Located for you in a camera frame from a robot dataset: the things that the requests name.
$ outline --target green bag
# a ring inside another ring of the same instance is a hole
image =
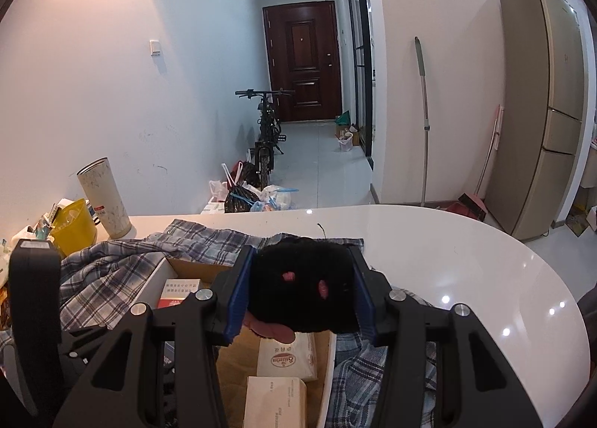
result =
[[[350,111],[344,111],[335,119],[335,122],[339,126],[350,126]]]

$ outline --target green handle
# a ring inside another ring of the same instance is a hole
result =
[[[425,76],[425,64],[423,63],[423,51],[421,41],[418,37],[414,38],[414,46],[417,48],[417,59],[419,60],[419,75]]]

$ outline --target gray floor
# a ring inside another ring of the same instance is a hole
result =
[[[332,123],[283,125],[288,141],[276,155],[271,183],[294,187],[296,208],[373,204],[371,168],[360,147],[341,152]],[[499,228],[491,217],[487,223]],[[526,243],[556,271],[576,300],[597,283],[597,234],[587,229],[576,237],[568,226]]]
[[[334,123],[283,124],[270,183],[298,189],[298,209],[372,204],[371,168],[360,147],[341,152]]]

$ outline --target black plush toy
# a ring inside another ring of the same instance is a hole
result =
[[[344,245],[286,238],[254,258],[249,312],[295,332],[356,332],[353,282],[352,257]]]

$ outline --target silver bolt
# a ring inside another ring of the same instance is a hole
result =
[[[135,303],[135,305],[131,307],[131,313],[133,315],[142,315],[145,312],[147,312],[147,305],[145,305],[145,303]]]
[[[197,300],[209,300],[213,296],[214,293],[209,288],[202,288],[195,294]]]
[[[464,303],[459,303],[454,307],[454,313],[461,317],[468,317],[471,313],[471,309],[468,308]]]
[[[390,292],[390,299],[394,302],[404,302],[407,299],[407,294],[405,294],[402,290],[392,290]]]

